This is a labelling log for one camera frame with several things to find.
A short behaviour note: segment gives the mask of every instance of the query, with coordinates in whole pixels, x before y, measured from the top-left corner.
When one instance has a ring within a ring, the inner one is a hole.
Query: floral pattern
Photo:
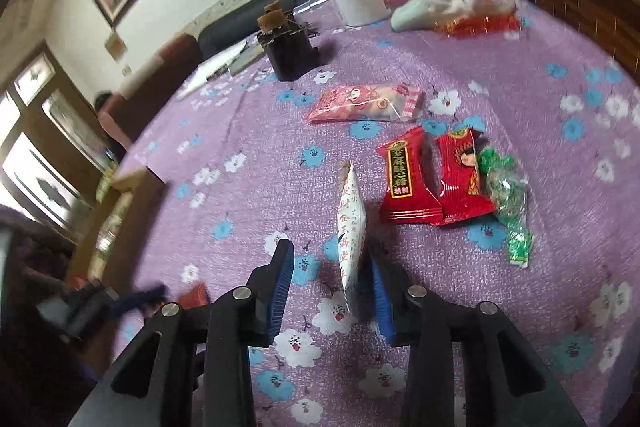
[[[318,277],[320,261],[311,253],[307,255],[297,255],[293,267],[291,283],[304,286],[308,282]]]
[[[335,76],[335,71],[320,71],[320,73],[316,74],[314,77],[314,82],[316,84],[326,84]]]
[[[322,355],[322,349],[314,345],[311,335],[303,331],[289,328],[277,335],[273,342],[278,355],[291,367],[314,367],[316,359]]]
[[[349,136],[356,140],[368,140],[375,138],[382,131],[382,126],[376,121],[358,121],[349,126]]]
[[[215,227],[213,227],[212,235],[214,239],[224,239],[228,237],[231,231],[234,229],[234,224],[231,221],[220,221]]]
[[[320,299],[318,311],[312,319],[312,324],[320,328],[323,335],[332,335],[336,331],[346,335],[350,333],[351,325],[356,321],[348,312],[344,293],[340,291],[334,292],[330,299]]]
[[[390,363],[367,369],[365,378],[358,382],[358,389],[367,398],[391,398],[404,389],[404,370]]]
[[[320,423],[324,408],[316,401],[303,398],[291,406],[293,419],[302,425]]]
[[[258,383],[258,390],[274,402],[286,402],[296,392],[296,386],[280,371],[263,371],[255,380]]]
[[[439,92],[437,97],[429,103],[427,111],[439,116],[445,114],[453,116],[461,104],[462,100],[460,100],[458,91],[456,89],[451,89],[449,91]]]
[[[320,147],[312,145],[303,150],[300,155],[300,165],[309,168],[319,167],[324,163],[325,157],[324,151]]]
[[[552,367],[568,377],[584,369],[593,355],[593,339],[588,333],[571,333],[551,348]]]
[[[476,243],[480,250],[498,250],[504,245],[507,233],[498,221],[483,219],[466,227],[466,238]]]

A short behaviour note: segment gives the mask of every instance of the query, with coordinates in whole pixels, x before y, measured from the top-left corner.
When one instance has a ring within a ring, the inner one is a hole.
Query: white flower print
[[[589,310],[593,315],[594,326],[601,328],[607,323],[612,306],[613,285],[604,283],[600,288],[600,296],[589,305]]]
[[[291,367],[314,367],[316,359],[322,355],[322,349],[313,343],[311,335],[289,329],[274,339],[273,346]]]
[[[218,178],[220,178],[220,171],[218,169],[212,171],[208,167],[203,167],[200,172],[193,177],[193,184],[196,185],[196,187],[203,183],[205,185],[213,185]]]
[[[178,149],[176,149],[175,152],[177,152],[178,154],[182,154],[190,147],[190,145],[191,144],[189,143],[189,141],[186,140],[178,145]]]
[[[569,113],[578,112],[584,109],[584,104],[577,94],[568,94],[560,100],[560,109]]]
[[[225,162],[225,171],[235,174],[244,165],[246,156],[243,153],[234,154]]]
[[[182,282],[189,284],[191,282],[196,282],[198,277],[198,272],[200,270],[194,264],[188,264],[184,268],[182,268],[182,274],[180,275],[180,279]]]
[[[609,116],[617,118],[618,120],[629,114],[628,100],[625,100],[617,94],[612,94],[607,99],[607,102],[604,103],[604,107],[607,109]]]
[[[431,100],[427,111],[439,116],[444,114],[452,116],[456,113],[461,103],[462,100],[460,100],[457,90],[441,91],[436,98]]]
[[[335,71],[320,71],[320,73],[316,74],[316,77],[314,78],[314,82],[316,84],[326,84],[334,76],[335,76]]]
[[[193,200],[191,200],[191,203],[189,203],[189,206],[191,208],[198,208],[198,207],[202,206],[202,204],[204,203],[205,199],[206,199],[205,195],[202,192],[198,192],[193,197]]]
[[[604,352],[602,354],[602,359],[598,364],[598,369],[601,373],[604,373],[607,369],[611,369],[613,367],[614,362],[616,362],[616,358],[622,351],[622,338],[618,337],[610,341],[604,347]]]
[[[262,247],[264,251],[270,257],[273,256],[273,253],[276,251],[276,247],[278,245],[278,241],[281,239],[288,239],[289,236],[284,232],[271,232],[264,236],[264,244]]]
[[[640,128],[640,103],[631,111],[631,122]]]
[[[344,292],[334,292],[330,299],[322,298],[318,304],[319,313],[314,316],[311,323],[320,328],[323,335],[332,335],[336,331],[350,333],[351,325],[356,321],[355,317],[347,311],[347,303],[344,300]]]
[[[613,172],[613,163],[608,159],[600,160],[596,165],[596,178],[607,183],[613,183],[616,180],[616,175]]]
[[[595,118],[596,123],[604,129],[611,129],[611,120],[602,114],[597,114]]]
[[[303,398],[291,406],[291,415],[298,423],[303,425],[319,423],[323,412],[324,409],[318,402],[308,398]]]
[[[365,372],[364,380],[358,382],[358,389],[368,398],[391,398],[404,389],[404,371],[383,363],[381,367],[371,367]]]
[[[478,84],[475,80],[472,80],[467,87],[473,92],[476,92],[479,94],[489,94],[489,90],[483,85]]]
[[[629,158],[629,156],[631,156],[631,147],[629,147],[629,144],[620,138],[613,140],[613,150],[621,159]]]
[[[631,303],[631,286],[628,283],[620,283],[618,289],[612,295],[613,316],[619,318],[629,309]]]

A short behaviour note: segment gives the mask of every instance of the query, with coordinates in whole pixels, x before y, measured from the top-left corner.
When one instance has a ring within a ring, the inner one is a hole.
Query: window
[[[0,98],[0,145],[11,132],[18,118],[20,118],[20,110],[15,105],[14,99],[6,93]]]
[[[39,90],[42,89],[42,86],[52,79],[55,72],[44,54],[39,55],[22,72],[18,80],[15,81],[15,89],[17,89],[24,105],[29,105]]]

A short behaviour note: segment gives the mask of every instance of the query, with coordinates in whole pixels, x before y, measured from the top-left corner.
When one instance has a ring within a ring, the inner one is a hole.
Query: red packet with cartoon girl
[[[414,127],[376,151],[386,158],[387,189],[380,219],[394,223],[439,223],[442,206],[422,177],[424,129]]]
[[[442,156],[443,220],[434,225],[448,225],[471,217],[490,214],[492,201],[480,192],[480,174],[476,161],[475,129],[464,128],[436,138]]]

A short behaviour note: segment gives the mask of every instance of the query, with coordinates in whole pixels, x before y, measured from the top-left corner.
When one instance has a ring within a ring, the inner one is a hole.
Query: wooden furniture
[[[75,277],[86,279],[100,227],[111,214],[120,196],[125,192],[133,192],[129,210],[122,220],[102,275],[105,286],[113,288],[119,294],[126,293],[131,288],[136,265],[145,245],[146,233],[155,220],[164,189],[164,182],[149,169],[141,169],[115,179],[102,203],[94,208],[90,216],[91,225],[74,252],[66,282],[71,285]],[[84,362],[100,375],[111,365],[117,326],[116,321],[110,321],[91,340],[82,355]]]

